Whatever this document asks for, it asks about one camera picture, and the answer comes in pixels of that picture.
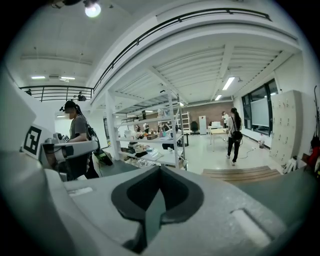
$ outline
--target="chair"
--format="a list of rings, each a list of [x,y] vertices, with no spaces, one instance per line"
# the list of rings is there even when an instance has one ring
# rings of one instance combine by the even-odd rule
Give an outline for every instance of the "chair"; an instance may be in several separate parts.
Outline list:
[[[191,122],[191,131],[195,134],[198,131],[198,123],[196,121]]]

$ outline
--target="white cabinet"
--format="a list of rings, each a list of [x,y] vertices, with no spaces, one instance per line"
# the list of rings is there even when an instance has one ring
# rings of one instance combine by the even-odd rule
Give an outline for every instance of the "white cabinet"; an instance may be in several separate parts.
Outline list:
[[[270,156],[284,165],[299,152],[302,136],[301,93],[296,90],[271,96],[272,144]]]

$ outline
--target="ceiling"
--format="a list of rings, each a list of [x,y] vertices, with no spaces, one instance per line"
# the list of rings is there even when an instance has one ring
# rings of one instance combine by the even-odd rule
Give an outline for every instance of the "ceiling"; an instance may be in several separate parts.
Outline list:
[[[101,13],[95,18],[86,16],[82,1],[61,9],[44,6],[20,31],[5,58],[6,65],[19,76],[19,87],[43,84],[84,87],[117,39],[117,30],[127,29],[136,19],[136,12],[156,2],[100,0]],[[50,79],[49,75],[75,77],[75,80],[66,84]],[[45,76],[46,79],[32,80],[31,76]]]
[[[169,83],[184,103],[214,100],[219,94],[220,100],[229,100],[287,49],[284,43],[254,35],[208,35],[156,53],[113,89],[125,97],[151,99]],[[235,79],[222,90],[229,77]],[[123,98],[116,109],[126,107],[126,101]]]

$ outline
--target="black oval recess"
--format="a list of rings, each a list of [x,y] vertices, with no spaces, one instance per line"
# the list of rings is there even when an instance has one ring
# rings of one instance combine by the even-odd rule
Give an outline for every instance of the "black oval recess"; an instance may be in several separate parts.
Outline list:
[[[197,184],[164,166],[155,166],[121,183],[112,191],[111,201],[124,218],[144,225],[146,210],[159,189],[166,208],[161,215],[161,225],[185,222],[204,201],[204,193]]]

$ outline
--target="whiteboard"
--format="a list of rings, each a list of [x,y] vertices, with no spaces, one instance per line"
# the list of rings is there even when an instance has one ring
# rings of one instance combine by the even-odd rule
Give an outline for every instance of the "whiteboard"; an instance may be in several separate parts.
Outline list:
[[[269,127],[269,108],[267,98],[251,102],[252,124]]]

